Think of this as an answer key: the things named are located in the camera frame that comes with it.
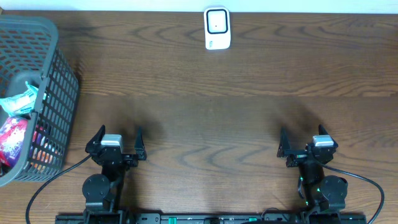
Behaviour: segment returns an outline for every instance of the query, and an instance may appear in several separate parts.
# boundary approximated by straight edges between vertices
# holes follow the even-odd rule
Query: white wall
[[[7,9],[202,12],[224,5],[231,12],[398,13],[398,0],[1,0]]]

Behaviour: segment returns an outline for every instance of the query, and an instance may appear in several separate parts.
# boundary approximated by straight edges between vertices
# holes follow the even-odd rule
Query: red snack bag
[[[26,127],[26,119],[9,117],[0,129],[0,161],[9,167],[19,159]]]

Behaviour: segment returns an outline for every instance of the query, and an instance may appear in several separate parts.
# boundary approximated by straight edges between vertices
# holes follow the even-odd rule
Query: gray plastic basket
[[[62,170],[79,86],[57,43],[57,28],[48,19],[0,16],[0,97],[23,93],[26,81],[39,88],[19,160],[0,177],[0,186],[45,181]],[[2,125],[8,114],[0,110]]]

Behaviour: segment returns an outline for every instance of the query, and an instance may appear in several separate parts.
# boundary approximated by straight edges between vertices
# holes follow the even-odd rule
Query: wood grain
[[[398,215],[397,16],[233,13],[232,44],[204,48],[201,13],[6,11],[44,16],[81,78],[65,167],[80,161],[101,124],[132,151],[144,129],[148,160],[128,173],[122,204],[171,213],[262,212],[305,206],[298,170],[276,158],[286,126],[302,147],[322,123],[338,141],[331,166],[372,178]],[[35,201],[34,223],[85,207],[88,161]],[[370,219],[375,187],[348,179],[346,211]],[[40,183],[0,189],[1,223],[23,223]]]

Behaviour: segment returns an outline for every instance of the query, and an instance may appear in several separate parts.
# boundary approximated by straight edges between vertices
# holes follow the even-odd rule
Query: snack package
[[[27,120],[9,117],[0,129],[0,162],[14,167],[21,154]]]
[[[48,130],[45,130],[43,127],[40,127],[41,131],[48,131],[47,134],[50,134],[51,132],[51,127],[49,127]],[[49,140],[48,138],[46,138],[45,136],[42,136],[40,133],[37,133],[36,131],[33,133],[33,138],[32,138],[32,142],[35,142],[37,145],[40,145],[42,147],[44,147],[44,149],[48,149],[51,152],[54,152],[55,154],[59,154],[57,150],[55,150],[54,147],[51,146],[51,144],[49,144]],[[31,157],[32,159],[37,159],[38,161],[41,162],[45,162],[45,163],[49,163],[51,164],[53,161],[56,161],[56,157],[53,157],[53,155],[46,153],[45,151],[42,151],[40,148],[33,148],[33,146],[30,147],[30,151],[29,151],[29,157]],[[27,162],[27,164],[25,165],[24,169],[30,169],[31,167],[34,167],[35,169],[38,170],[38,172],[42,173],[46,166],[42,166],[42,165],[38,165],[37,163],[34,162]]]
[[[33,110],[39,89],[28,82],[25,82],[25,85],[27,90],[23,94],[0,99],[0,105],[9,116],[29,114]]]

